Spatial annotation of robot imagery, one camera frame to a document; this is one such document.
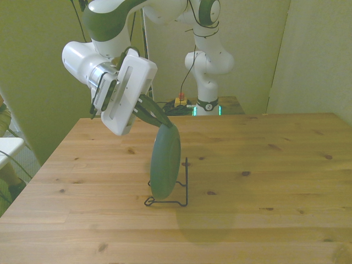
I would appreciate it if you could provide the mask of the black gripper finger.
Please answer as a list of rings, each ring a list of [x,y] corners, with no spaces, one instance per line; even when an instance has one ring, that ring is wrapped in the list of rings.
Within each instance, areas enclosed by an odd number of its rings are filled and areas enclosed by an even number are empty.
[[[134,114],[142,121],[154,125],[161,126],[162,122],[148,112],[143,106],[137,104],[134,108]]]
[[[172,127],[173,124],[164,113],[164,111],[159,107],[159,105],[147,95],[139,96],[139,105],[143,106],[148,112],[150,112],[154,117],[162,122],[167,127]]]

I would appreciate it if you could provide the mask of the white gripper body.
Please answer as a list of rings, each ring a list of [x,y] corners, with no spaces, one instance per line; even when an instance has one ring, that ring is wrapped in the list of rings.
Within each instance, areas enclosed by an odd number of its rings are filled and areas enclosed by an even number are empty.
[[[117,79],[119,84],[101,114],[104,125],[116,135],[129,133],[135,120],[133,110],[141,94],[146,94],[157,73],[157,65],[129,49]]]

